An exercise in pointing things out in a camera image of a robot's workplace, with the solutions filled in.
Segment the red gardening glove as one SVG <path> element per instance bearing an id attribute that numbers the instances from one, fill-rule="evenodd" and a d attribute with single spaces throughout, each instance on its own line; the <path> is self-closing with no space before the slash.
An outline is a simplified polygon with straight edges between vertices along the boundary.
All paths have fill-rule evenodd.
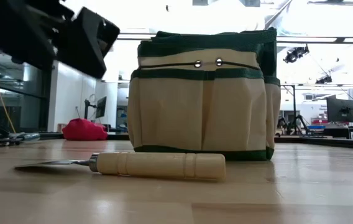
<path id="1" fill-rule="evenodd" d="M 102 124 L 87 119 L 73 119 L 63 129 L 63 137 L 68 141 L 103 141 L 108 133 Z"/>

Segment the beige green gardening bag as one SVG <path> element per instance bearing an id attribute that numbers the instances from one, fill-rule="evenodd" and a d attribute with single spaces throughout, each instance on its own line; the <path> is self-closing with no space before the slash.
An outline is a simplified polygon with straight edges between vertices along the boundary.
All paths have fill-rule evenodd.
<path id="1" fill-rule="evenodd" d="M 127 105 L 137 152 L 269 161 L 281 104 L 277 30 L 158 32 L 137 48 Z"/>

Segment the silver scoop wooden handle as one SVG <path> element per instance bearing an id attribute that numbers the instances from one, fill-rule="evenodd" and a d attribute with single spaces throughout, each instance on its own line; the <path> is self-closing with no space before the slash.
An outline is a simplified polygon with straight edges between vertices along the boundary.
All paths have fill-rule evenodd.
<path id="1" fill-rule="evenodd" d="M 31 167 L 80 165 L 102 175 L 124 175 L 171 179 L 223 180 L 226 159 L 222 154 L 164 152 L 102 152 L 86 160 L 60 160 L 16 166 Z"/>

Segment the black computer monitor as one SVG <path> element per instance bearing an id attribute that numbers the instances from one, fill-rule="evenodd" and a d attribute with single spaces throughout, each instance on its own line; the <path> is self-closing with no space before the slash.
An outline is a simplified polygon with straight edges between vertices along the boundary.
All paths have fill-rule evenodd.
<path id="1" fill-rule="evenodd" d="M 353 100 L 327 98 L 327 116 L 329 122 L 353 123 Z"/>
<path id="2" fill-rule="evenodd" d="M 106 101 L 107 101 L 107 97 L 105 96 L 100 98 L 95 105 L 92 105 L 88 99 L 85 99 L 84 100 L 84 104 L 85 104 L 84 119 L 88 119 L 89 107 L 92 107 L 95 109 L 95 112 L 94 112 L 95 118 L 102 118 L 106 112 Z"/>

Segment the black framed glass partition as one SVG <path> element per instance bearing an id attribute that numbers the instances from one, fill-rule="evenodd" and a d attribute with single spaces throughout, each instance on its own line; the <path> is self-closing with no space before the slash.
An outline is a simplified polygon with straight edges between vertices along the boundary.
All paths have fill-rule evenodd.
<path id="1" fill-rule="evenodd" d="M 15 63 L 0 53 L 0 128 L 10 133 L 46 131 L 51 73 Z"/>

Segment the black tripod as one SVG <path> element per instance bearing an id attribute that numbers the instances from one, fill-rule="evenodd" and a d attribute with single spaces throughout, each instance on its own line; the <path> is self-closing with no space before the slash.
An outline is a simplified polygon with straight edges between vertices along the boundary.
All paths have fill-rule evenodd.
<path id="1" fill-rule="evenodd" d="M 296 108 L 296 85 L 282 85 L 282 87 L 289 92 L 289 94 L 293 97 L 293 120 L 290 122 L 288 127 L 290 128 L 290 135 L 294 136 L 307 136 L 311 134 L 308 126 L 306 125 L 302 115 L 298 114 Z M 297 121 L 301 121 L 303 124 L 304 131 L 298 127 Z"/>

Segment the black aluminium table frame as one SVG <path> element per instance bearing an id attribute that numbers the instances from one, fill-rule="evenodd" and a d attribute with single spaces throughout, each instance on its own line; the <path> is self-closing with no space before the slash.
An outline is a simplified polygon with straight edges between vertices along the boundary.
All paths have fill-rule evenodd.
<path id="1" fill-rule="evenodd" d="M 38 141 L 38 140 L 53 140 L 63 139 L 62 133 L 27 133 L 18 135 L 16 139 L 11 139 L 9 136 L 0 134 L 0 143 L 19 144 L 22 141 Z M 331 139 L 331 138 L 314 138 L 303 136 L 282 136 L 274 138 L 276 143 L 291 143 L 291 144 L 312 144 L 330 147 L 345 147 L 353 148 L 353 139 Z"/>

